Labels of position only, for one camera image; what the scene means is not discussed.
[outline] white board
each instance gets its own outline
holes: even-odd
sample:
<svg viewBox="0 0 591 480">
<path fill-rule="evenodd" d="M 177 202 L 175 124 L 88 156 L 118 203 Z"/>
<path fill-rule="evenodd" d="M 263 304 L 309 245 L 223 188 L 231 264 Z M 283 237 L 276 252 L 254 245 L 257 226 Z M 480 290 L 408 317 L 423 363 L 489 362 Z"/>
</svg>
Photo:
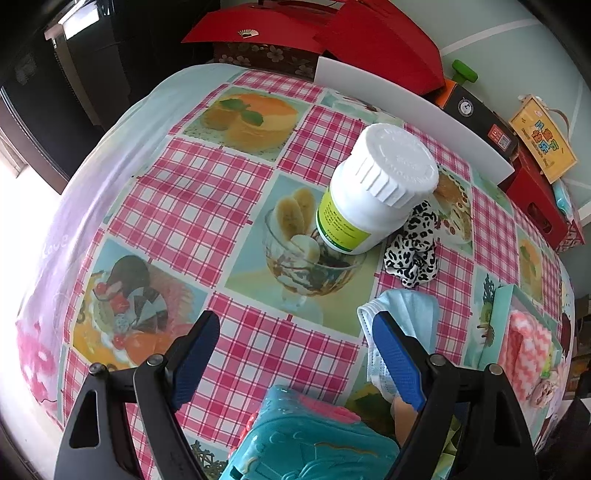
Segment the white board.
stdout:
<svg viewBox="0 0 591 480">
<path fill-rule="evenodd" d="M 454 151 L 495 185 L 515 170 L 469 128 L 424 98 L 373 73 L 320 57 L 314 82 L 375 105 Z"/>
</svg>

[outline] qr code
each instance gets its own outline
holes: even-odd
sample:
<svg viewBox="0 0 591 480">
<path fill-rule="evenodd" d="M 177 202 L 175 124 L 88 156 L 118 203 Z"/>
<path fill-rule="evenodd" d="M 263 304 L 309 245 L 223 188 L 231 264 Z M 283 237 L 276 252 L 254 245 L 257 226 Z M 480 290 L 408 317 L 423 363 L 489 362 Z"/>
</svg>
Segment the qr code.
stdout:
<svg viewBox="0 0 591 480">
<path fill-rule="evenodd" d="M 507 148 L 509 148 L 510 143 L 511 143 L 511 140 L 505 134 L 503 134 L 499 139 L 499 147 L 501 147 L 503 149 L 503 151 L 505 151 L 505 150 L 507 150 Z"/>
</svg>

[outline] banana slice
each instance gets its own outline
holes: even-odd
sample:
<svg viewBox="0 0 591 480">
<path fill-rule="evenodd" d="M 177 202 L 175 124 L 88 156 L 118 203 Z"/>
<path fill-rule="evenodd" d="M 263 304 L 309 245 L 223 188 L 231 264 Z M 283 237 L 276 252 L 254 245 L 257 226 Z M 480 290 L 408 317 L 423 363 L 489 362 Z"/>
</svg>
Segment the banana slice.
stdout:
<svg viewBox="0 0 591 480">
<path fill-rule="evenodd" d="M 320 259 L 320 247 L 312 237 L 294 235 L 291 237 L 292 250 L 297 252 L 308 262 L 317 263 Z"/>
<path fill-rule="evenodd" d="M 306 187 L 296 190 L 292 197 L 296 199 L 297 204 L 300 206 L 304 218 L 304 233 L 307 233 L 316 214 L 316 199 L 310 189 Z"/>
<path fill-rule="evenodd" d="M 294 235 L 305 233 L 304 217 L 293 197 L 286 196 L 277 201 L 274 217 L 285 240 L 289 241 Z"/>
</svg>

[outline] white bottle cap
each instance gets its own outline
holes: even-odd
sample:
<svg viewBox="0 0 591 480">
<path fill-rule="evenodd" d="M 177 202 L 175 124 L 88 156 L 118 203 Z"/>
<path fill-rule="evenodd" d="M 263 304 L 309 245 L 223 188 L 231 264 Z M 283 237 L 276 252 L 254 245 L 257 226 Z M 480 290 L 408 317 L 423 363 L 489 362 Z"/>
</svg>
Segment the white bottle cap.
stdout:
<svg viewBox="0 0 591 480">
<path fill-rule="evenodd" d="M 410 210 L 433 192 L 439 181 L 431 152 L 413 134 L 390 124 L 373 124 L 357 139 L 345 160 L 348 181 L 380 202 Z"/>
</svg>

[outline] screw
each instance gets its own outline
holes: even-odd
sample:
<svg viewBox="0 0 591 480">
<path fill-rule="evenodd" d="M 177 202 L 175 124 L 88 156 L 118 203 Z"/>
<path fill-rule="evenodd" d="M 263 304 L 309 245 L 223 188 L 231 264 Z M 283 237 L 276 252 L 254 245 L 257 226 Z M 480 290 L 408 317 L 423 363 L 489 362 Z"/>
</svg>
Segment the screw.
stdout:
<svg viewBox="0 0 591 480">
<path fill-rule="evenodd" d="M 435 353 L 434 355 L 430 356 L 429 361 L 435 365 L 435 367 L 442 367 L 447 362 L 445 357 L 443 355 L 439 355 L 439 353 Z"/>
<path fill-rule="evenodd" d="M 491 374 L 493 375 L 502 375 L 503 373 L 503 367 L 497 364 L 490 364 L 488 366 L 488 370 L 490 370 Z"/>
<path fill-rule="evenodd" d="M 100 362 L 97 362 L 95 364 L 92 364 L 90 367 L 88 367 L 88 371 L 93 377 L 95 377 L 97 375 L 100 375 L 102 372 L 106 372 L 107 367 L 105 367 Z"/>
<path fill-rule="evenodd" d="M 151 367 L 157 367 L 162 362 L 164 362 L 164 357 L 159 353 L 155 353 L 154 355 L 150 355 L 148 357 L 148 365 Z"/>
</svg>

